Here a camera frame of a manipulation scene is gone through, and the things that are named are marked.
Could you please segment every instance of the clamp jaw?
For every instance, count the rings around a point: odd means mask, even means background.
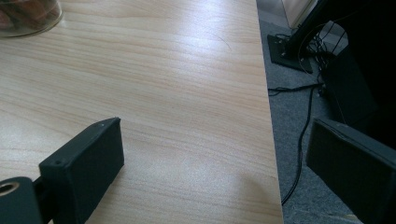
[[[120,119],[94,123],[40,162],[37,180],[0,182],[0,223],[84,223],[123,164]]]

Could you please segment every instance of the glass jar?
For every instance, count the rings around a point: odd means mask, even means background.
[[[0,37],[41,33],[61,17],[58,0],[0,0]]]

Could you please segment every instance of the black stand base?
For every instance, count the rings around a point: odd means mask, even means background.
[[[313,73],[311,63],[307,58],[301,58],[301,60],[299,61],[298,58],[285,57],[284,54],[285,54],[286,40],[273,35],[268,35],[267,39],[268,39],[268,45],[270,47],[270,55],[271,55],[272,63],[277,63],[283,66],[287,66],[289,68],[305,71],[309,74]]]

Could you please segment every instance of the light wood tabletop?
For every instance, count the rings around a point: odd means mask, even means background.
[[[256,1],[63,0],[0,40],[0,180],[119,117],[125,165],[88,223],[282,223]]]

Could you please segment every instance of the black wire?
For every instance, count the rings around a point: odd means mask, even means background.
[[[340,43],[340,41],[341,41],[341,39],[343,38],[343,36],[344,36],[345,33],[346,33],[346,32],[344,31],[343,34],[342,34],[342,35],[340,36],[340,38],[338,39],[337,44],[335,44],[334,49],[332,49],[332,53],[334,53],[335,49],[337,48],[338,44]]]
[[[291,186],[288,194],[282,199],[282,206],[285,205],[285,203],[289,200],[291,194],[295,191],[295,189],[298,185],[298,182],[300,180],[301,172],[303,169],[303,138],[304,138],[305,131],[309,125],[309,121],[311,120],[312,100],[313,100],[315,88],[316,87],[311,88],[311,92],[309,95],[308,115],[306,118],[305,126],[304,126],[303,130],[301,131],[300,138],[298,141],[298,164],[297,164],[296,176],[294,178],[293,185]]]
[[[269,94],[269,96],[276,96],[278,94],[280,94],[281,92],[291,92],[291,91],[303,91],[309,88],[315,88],[315,87],[319,87],[323,85],[323,83],[317,83],[317,84],[311,84],[311,85],[306,85],[306,86],[301,86],[301,87],[297,87],[297,88],[285,88],[285,87],[277,87],[274,89],[269,88],[268,91],[275,91],[276,93],[274,94]]]

